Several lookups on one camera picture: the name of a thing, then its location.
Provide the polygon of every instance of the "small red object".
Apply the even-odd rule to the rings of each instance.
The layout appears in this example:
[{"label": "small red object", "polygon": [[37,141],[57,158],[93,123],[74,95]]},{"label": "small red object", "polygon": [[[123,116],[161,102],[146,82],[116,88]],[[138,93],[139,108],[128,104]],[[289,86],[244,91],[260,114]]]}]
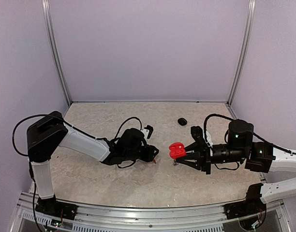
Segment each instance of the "small red object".
[{"label": "small red object", "polygon": [[173,143],[169,149],[171,151],[169,156],[174,160],[186,155],[185,146],[182,143]]}]

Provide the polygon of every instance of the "table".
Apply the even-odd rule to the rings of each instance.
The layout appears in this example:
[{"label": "table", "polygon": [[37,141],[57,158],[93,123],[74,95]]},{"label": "table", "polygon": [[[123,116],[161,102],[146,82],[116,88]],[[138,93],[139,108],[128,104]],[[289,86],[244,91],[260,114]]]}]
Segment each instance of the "table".
[{"label": "table", "polygon": [[[160,153],[156,164],[138,161],[130,168],[119,169],[59,147],[51,159],[56,197],[73,202],[124,207],[181,207],[243,199],[248,186],[260,182],[259,174],[245,170],[244,165],[237,171],[219,171],[212,166],[211,175],[206,175],[182,164],[174,166],[169,157],[168,147],[174,142],[184,145],[194,142],[190,127],[202,127],[205,117],[212,113],[230,116],[222,103],[72,104],[65,120],[97,137],[113,138],[125,119],[137,116],[143,126],[149,124],[154,127],[148,144],[156,146]],[[177,123],[180,117],[187,119],[187,126]],[[224,143],[227,126],[227,120],[209,120],[207,130],[214,144]],[[121,133],[130,127],[138,128],[139,123],[136,120],[126,123]],[[234,168],[236,164],[220,166]]]}]

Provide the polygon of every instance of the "metal frame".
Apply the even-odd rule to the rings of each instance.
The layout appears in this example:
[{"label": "metal frame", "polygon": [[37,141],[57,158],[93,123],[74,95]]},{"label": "metal frame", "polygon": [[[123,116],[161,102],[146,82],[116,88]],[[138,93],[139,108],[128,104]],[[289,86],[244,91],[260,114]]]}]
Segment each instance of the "metal frame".
[{"label": "metal frame", "polygon": [[62,66],[61,66],[59,53],[58,53],[58,49],[57,49],[57,45],[56,45],[55,35],[53,32],[53,27],[52,27],[49,0],[42,0],[42,5],[43,5],[44,19],[45,19],[45,24],[46,24],[47,34],[48,34],[49,45],[50,45],[51,52],[52,52],[52,57],[53,57],[53,60],[54,60],[54,63],[55,63],[56,69],[57,69],[57,73],[58,73],[58,77],[59,77],[59,81],[61,84],[64,98],[66,100],[67,105],[71,106],[71,104],[73,102],[72,102],[69,90],[67,88],[67,84],[66,84],[64,74],[62,71]]},{"label": "metal frame", "polygon": [[[18,232],[23,219],[34,221],[32,196],[30,193],[21,193],[14,213],[14,221],[9,230],[10,232]],[[224,223],[237,220],[226,219],[223,209],[225,203],[179,208],[127,208],[84,203],[75,204],[78,205],[75,220],[63,220],[64,226],[67,227],[66,229],[63,228],[63,231],[191,232],[198,230],[208,232],[213,231],[212,228],[215,228],[215,231],[219,232],[223,231]],[[276,210],[278,212],[283,232],[291,231],[288,215],[282,201],[275,201],[268,204],[267,210]],[[36,217],[39,224],[43,225],[46,221],[49,222],[52,219],[58,219],[37,212]]]},{"label": "metal frame", "polygon": [[230,95],[227,100],[227,103],[230,107],[233,103],[233,100],[234,100],[234,97],[235,97],[235,94],[237,91],[238,83],[240,80],[241,72],[242,72],[242,69],[244,66],[244,62],[245,62],[245,58],[246,58],[246,54],[247,54],[247,50],[248,50],[248,44],[249,44],[249,40],[250,40],[250,34],[251,34],[254,11],[255,11],[255,1],[256,0],[249,0],[248,15],[247,15],[247,22],[246,22],[246,26],[245,26],[243,45],[241,47],[238,65],[237,65],[237,68],[235,71],[235,77],[234,77],[234,81],[233,81],[232,88],[230,91]]}]

